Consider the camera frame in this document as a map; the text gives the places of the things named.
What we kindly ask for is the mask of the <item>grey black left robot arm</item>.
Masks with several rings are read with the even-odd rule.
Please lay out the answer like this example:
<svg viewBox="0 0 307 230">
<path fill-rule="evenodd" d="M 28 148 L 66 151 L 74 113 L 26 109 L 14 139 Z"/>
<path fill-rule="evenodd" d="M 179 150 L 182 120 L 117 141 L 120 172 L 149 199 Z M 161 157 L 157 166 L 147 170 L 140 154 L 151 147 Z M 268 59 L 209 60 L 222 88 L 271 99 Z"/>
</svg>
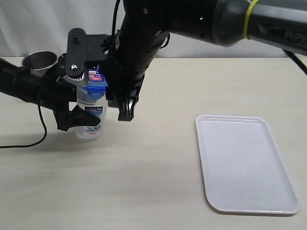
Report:
<svg viewBox="0 0 307 230">
<path fill-rule="evenodd" d="M 89 114 L 80 106 L 69 109 L 69 103 L 77 101 L 76 86 L 65 80 L 58 80 L 57 73 L 57 65 L 54 65 L 46 75 L 40 77 L 29 69 L 1 59 L 0 92 L 52 110 L 58 130 L 68 131 L 73 127 L 98 125 L 100 118 Z"/>
</svg>

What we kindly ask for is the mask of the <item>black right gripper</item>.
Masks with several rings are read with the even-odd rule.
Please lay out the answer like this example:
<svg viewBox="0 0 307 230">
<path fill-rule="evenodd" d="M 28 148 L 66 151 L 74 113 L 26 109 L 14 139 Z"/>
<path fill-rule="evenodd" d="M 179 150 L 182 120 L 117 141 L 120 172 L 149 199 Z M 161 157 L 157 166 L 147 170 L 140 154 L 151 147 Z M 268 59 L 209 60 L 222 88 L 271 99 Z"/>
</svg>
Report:
<svg viewBox="0 0 307 230">
<path fill-rule="evenodd" d="M 118 121 L 131 121 L 144 78 L 145 65 L 139 57 L 108 57 L 105 76 L 109 107 L 118 108 Z"/>
</svg>

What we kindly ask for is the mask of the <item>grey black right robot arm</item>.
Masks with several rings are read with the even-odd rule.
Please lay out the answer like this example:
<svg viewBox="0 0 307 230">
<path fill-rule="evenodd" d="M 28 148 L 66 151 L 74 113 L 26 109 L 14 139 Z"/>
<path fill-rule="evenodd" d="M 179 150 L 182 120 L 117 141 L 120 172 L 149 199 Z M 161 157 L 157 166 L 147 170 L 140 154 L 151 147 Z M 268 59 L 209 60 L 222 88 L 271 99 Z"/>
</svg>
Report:
<svg viewBox="0 0 307 230">
<path fill-rule="evenodd" d="M 170 34 L 217 46 L 254 40 L 287 52 L 307 52 L 304 0 L 126 0 L 125 16 L 112 32 L 106 78 L 109 105 L 130 121 L 145 71 Z"/>
</svg>

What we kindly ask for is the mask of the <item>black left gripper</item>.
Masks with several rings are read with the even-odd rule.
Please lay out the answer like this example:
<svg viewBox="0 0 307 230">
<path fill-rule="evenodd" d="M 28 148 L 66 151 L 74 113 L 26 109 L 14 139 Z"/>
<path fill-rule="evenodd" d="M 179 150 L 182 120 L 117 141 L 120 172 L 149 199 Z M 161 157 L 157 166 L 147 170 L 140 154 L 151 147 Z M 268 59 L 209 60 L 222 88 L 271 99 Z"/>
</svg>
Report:
<svg viewBox="0 0 307 230">
<path fill-rule="evenodd" d="M 97 126 L 100 118 L 84 111 L 76 105 L 70 110 L 69 103 L 76 102 L 76 88 L 58 92 L 55 96 L 56 105 L 53 114 L 57 123 L 57 129 L 68 131 L 73 127 Z"/>
</svg>

